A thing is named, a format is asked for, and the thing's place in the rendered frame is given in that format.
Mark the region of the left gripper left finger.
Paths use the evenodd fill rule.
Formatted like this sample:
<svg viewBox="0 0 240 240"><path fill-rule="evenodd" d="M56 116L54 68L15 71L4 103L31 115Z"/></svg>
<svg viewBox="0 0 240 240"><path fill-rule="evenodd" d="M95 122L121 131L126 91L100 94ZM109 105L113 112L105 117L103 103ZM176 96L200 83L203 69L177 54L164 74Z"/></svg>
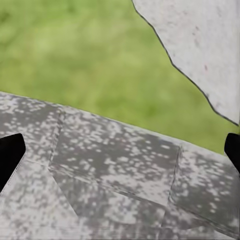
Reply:
<svg viewBox="0 0 240 240"><path fill-rule="evenodd" d="M0 138L0 193L26 152L22 133Z"/></svg>

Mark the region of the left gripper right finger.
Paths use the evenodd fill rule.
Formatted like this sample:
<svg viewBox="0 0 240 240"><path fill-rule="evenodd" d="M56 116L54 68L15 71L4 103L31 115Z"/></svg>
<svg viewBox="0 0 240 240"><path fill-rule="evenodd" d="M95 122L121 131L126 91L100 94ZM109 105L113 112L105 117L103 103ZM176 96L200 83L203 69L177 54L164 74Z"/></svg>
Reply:
<svg viewBox="0 0 240 240"><path fill-rule="evenodd" d="M228 133L225 143L224 152L226 157L229 157L231 162L235 165L240 173L240 135Z"/></svg>

